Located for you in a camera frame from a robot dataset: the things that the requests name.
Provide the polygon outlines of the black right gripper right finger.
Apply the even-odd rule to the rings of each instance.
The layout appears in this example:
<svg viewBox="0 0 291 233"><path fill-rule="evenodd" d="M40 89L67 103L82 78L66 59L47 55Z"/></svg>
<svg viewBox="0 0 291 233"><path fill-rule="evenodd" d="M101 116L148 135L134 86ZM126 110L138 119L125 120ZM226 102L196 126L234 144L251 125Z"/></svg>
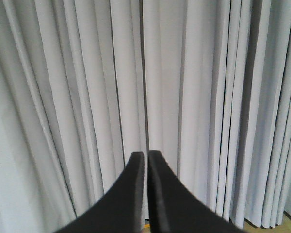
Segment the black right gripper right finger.
<svg viewBox="0 0 291 233"><path fill-rule="evenodd" d="M241 233L200 202L177 178L162 153L148 154L147 197L153 233Z"/></svg>

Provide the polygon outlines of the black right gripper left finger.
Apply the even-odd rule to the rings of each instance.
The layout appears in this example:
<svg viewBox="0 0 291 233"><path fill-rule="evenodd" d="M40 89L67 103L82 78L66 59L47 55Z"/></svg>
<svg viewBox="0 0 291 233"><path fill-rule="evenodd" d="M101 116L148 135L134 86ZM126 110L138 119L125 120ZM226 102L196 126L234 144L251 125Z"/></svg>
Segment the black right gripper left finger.
<svg viewBox="0 0 291 233"><path fill-rule="evenodd" d="M104 196L59 233L140 233L143 228L144 154L133 152Z"/></svg>

